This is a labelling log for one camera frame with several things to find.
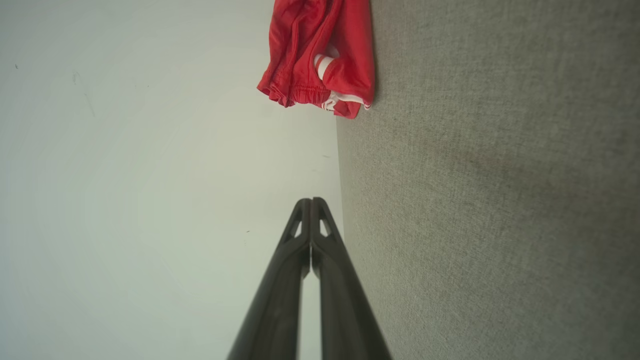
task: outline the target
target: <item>red fabric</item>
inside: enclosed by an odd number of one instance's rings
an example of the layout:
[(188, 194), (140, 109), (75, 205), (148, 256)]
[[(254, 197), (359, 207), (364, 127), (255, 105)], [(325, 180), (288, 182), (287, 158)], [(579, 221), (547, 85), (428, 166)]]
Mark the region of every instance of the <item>red fabric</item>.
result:
[[(326, 54), (329, 44), (339, 57), (319, 79), (314, 57)], [(367, 106), (373, 102), (369, 0), (276, 0), (269, 50), (271, 61), (258, 89), (282, 106), (322, 107), (332, 90), (361, 97)], [(339, 101), (333, 108), (334, 114), (349, 119), (359, 109), (360, 104), (351, 101)]]

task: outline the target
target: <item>gray carpet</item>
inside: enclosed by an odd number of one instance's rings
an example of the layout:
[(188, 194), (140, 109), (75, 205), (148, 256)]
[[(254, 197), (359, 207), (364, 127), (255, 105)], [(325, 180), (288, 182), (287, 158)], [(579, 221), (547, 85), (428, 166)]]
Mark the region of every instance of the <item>gray carpet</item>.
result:
[(640, 2), (371, 0), (345, 242), (396, 359), (640, 359)]

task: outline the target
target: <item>black plastic arm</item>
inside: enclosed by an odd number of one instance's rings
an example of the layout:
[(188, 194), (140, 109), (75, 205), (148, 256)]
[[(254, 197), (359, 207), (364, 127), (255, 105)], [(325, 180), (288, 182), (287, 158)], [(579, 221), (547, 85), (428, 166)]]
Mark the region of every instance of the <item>black plastic arm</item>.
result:
[[(321, 234), (320, 222), (327, 236)], [(296, 204), (230, 360), (298, 358), (301, 282), (310, 263), (320, 278), (323, 359), (391, 359), (329, 207), (314, 198)]]

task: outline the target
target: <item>white wall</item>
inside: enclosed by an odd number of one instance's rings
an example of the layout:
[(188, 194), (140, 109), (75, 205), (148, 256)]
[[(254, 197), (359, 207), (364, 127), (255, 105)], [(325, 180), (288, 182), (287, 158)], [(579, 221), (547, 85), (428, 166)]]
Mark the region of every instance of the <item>white wall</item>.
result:
[(0, 1), (0, 359), (224, 358), (295, 202), (342, 228), (334, 117), (255, 89), (272, 7)]

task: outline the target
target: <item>scuff mark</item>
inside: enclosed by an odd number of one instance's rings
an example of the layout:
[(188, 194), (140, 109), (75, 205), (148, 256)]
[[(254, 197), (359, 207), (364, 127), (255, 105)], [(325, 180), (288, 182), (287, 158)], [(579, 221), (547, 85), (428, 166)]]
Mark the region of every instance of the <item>scuff mark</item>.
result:
[(95, 111), (93, 110), (93, 106), (91, 105), (91, 101), (89, 100), (89, 97), (87, 96), (86, 92), (84, 93), (84, 98), (86, 99), (87, 105), (89, 105), (89, 109), (91, 109), (91, 115), (95, 117)]
[(80, 78), (80, 73), (78, 71), (74, 71), (74, 73), (72, 74), (71, 80), (74, 82), (74, 85), (76, 85), (78, 82), (80, 82), (80, 86), (82, 87), (82, 91), (84, 94), (84, 99), (86, 100), (86, 104), (89, 106), (89, 110), (91, 110), (91, 115), (93, 115), (93, 117), (95, 118), (95, 111), (93, 110), (93, 105), (91, 104), (91, 100), (89, 100), (89, 95), (86, 94), (86, 90), (84, 89), (84, 86), (82, 85), (82, 79)]

